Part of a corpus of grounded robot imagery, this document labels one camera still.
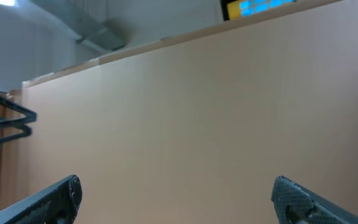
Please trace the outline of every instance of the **ceiling duct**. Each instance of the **ceiling duct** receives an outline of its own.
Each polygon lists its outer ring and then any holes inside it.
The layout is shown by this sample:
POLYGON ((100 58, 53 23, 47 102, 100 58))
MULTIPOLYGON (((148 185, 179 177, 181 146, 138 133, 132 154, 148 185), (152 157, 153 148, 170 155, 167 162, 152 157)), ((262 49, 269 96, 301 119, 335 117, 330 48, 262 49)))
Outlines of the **ceiling duct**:
POLYGON ((69 0, 18 0, 19 11, 32 21, 60 29, 100 52, 117 50, 126 45, 113 30, 97 22, 69 0))

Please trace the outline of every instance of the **ceiling light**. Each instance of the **ceiling light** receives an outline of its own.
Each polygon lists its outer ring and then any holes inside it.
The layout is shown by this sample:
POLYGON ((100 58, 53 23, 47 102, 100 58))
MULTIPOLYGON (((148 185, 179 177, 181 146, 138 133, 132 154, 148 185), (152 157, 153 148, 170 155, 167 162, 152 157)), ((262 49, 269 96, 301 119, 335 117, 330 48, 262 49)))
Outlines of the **ceiling light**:
POLYGON ((15 6, 16 0, 0 0, 0 4, 4 6, 15 6))

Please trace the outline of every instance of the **bright light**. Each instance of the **bright light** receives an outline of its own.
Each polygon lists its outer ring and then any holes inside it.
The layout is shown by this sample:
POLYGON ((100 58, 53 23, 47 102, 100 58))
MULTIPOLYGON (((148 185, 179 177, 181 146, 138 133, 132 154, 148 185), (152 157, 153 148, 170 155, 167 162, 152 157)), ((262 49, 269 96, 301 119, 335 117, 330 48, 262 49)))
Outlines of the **bright light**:
POLYGON ((0 0, 0 4, 4 6, 14 6, 16 3, 16 0, 0 0))

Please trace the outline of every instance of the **wall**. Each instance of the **wall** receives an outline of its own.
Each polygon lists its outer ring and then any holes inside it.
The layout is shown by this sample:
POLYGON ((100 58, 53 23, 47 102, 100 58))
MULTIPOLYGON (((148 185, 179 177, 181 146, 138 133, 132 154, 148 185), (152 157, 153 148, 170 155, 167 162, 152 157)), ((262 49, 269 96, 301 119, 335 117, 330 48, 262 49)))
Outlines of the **wall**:
POLYGON ((0 6, 0 90, 100 56, 64 33, 21 18, 0 6))
POLYGON ((77 174, 76 223, 277 223, 283 174, 358 215, 357 0, 89 68, 23 99, 39 113, 22 141, 28 193, 77 174))
POLYGON ((135 47, 223 21, 219 0, 76 1, 97 21, 108 21, 135 47))

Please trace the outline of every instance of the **blue window pane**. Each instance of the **blue window pane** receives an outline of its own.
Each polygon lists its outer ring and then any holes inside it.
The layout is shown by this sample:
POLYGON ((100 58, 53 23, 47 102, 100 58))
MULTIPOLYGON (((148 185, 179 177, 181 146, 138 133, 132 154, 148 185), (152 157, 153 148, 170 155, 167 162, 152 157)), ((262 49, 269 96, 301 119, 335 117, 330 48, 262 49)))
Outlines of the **blue window pane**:
POLYGON ((283 0, 272 0, 270 2, 270 7, 277 7, 283 4, 283 0))
POLYGON ((249 15, 252 15, 253 13, 254 13, 253 8, 244 9, 243 11, 241 11, 242 16, 249 16, 249 15))
POLYGON ((256 12, 262 12, 262 11, 265 11, 269 8, 269 5, 267 3, 265 4, 261 4, 261 5, 258 5, 255 7, 255 11, 256 12))
POLYGON ((240 9, 246 9, 248 7, 251 7, 251 5, 252 5, 251 1, 244 1, 240 3, 240 9))
POLYGON ((254 0, 254 4, 259 4, 259 3, 262 3, 262 2, 265 2, 266 0, 254 0))

